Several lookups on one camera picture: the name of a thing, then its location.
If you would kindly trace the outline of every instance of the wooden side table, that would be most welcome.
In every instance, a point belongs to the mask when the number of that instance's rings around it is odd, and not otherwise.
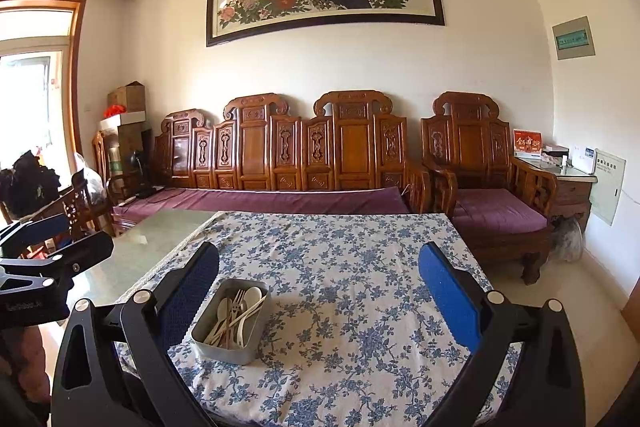
[[[596,176],[570,166],[556,167],[541,160],[521,159],[536,169],[551,172],[556,177],[558,191],[551,206],[549,220],[554,222],[560,217],[575,217],[584,233],[591,212],[591,187],[598,182]]]

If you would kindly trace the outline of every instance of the glass table top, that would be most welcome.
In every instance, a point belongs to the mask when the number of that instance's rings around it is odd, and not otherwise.
[[[74,277],[66,303],[82,298],[96,306],[113,304],[146,272],[215,212],[160,210],[113,239],[111,257]]]
[[[553,165],[551,163],[542,161],[542,160],[532,160],[530,158],[520,158],[525,161],[532,167],[536,169],[540,169],[541,171],[551,172],[551,174],[555,174],[558,179],[567,180],[567,181],[580,181],[580,182],[596,182],[598,179],[593,174],[587,174],[586,172],[582,172],[575,167],[566,165],[564,167],[559,167],[557,165]]]

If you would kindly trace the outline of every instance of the black bag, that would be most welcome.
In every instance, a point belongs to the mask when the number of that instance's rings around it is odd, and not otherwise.
[[[0,171],[0,201],[12,219],[20,219],[58,199],[60,176],[38,162],[31,151]]]

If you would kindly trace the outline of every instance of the purple seat cushion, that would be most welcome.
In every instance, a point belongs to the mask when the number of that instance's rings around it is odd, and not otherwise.
[[[535,232],[546,228],[546,217],[504,188],[458,191],[453,225],[461,235]]]
[[[166,188],[146,200],[116,206],[114,214],[132,223],[163,208],[238,210],[270,214],[408,214],[397,187],[340,192],[251,192]]]

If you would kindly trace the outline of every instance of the doorway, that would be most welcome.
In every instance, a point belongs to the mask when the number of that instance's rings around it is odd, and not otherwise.
[[[60,176],[62,187],[70,184],[75,166],[65,137],[66,48],[0,52],[0,169],[31,151]]]

